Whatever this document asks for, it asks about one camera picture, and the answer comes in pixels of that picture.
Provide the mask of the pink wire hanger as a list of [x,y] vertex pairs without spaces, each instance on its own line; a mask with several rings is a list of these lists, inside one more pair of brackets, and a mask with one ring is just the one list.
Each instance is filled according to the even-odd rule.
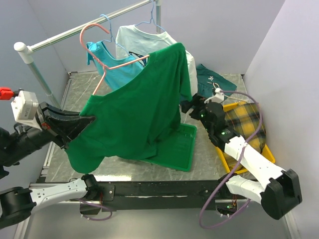
[[104,41],[87,42],[85,43],[84,32],[88,28],[98,27],[110,35],[110,40],[113,40],[112,30],[107,30],[98,23],[89,23],[85,25],[80,32],[80,43],[87,53],[87,64],[93,62],[101,75],[101,80],[94,90],[97,93],[101,84],[105,82],[111,90],[117,90],[127,84],[135,76],[137,76],[145,67],[147,56],[136,58],[133,55],[128,55],[122,59],[116,59],[107,49]]

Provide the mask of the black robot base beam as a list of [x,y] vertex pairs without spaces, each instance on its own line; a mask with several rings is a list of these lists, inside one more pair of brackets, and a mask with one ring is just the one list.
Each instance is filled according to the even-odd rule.
[[86,200],[100,201],[114,211],[200,209],[220,183],[220,180],[98,182],[92,174],[80,178],[93,186]]

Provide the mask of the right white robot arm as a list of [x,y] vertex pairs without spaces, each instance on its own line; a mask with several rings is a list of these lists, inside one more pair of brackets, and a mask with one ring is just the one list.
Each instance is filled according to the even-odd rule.
[[245,179],[231,170],[222,178],[203,206],[205,210],[218,192],[225,199],[232,195],[244,196],[248,201],[261,204],[264,211],[278,220],[302,202],[302,192],[297,173],[284,170],[256,151],[249,141],[226,121],[226,112],[221,104],[225,91],[217,88],[209,97],[196,95],[181,104],[181,111],[190,113],[191,118],[201,121],[214,146],[234,158],[236,166],[242,165],[255,180]]

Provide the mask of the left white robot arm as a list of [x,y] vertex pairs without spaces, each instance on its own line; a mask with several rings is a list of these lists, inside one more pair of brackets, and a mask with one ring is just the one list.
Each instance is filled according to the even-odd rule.
[[[79,113],[62,111],[43,102],[39,105],[18,106],[12,102],[16,121],[13,133],[0,130],[0,177],[9,178],[9,168],[18,166],[23,159],[34,159],[33,153],[51,142],[62,149],[70,143],[94,120],[94,116],[80,116]],[[35,169],[26,166],[7,189],[0,193],[1,229],[16,225],[37,211],[50,205],[68,200],[94,200],[100,192],[92,174],[57,186],[30,189],[29,184],[40,176],[39,162],[33,163]]]

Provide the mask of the green t shirt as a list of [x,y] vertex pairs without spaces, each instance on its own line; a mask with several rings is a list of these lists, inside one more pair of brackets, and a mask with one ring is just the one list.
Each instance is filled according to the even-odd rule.
[[182,100],[192,93],[185,47],[175,43],[119,89],[89,98],[81,115],[95,120],[69,143],[71,167],[87,174],[112,156],[177,167]]

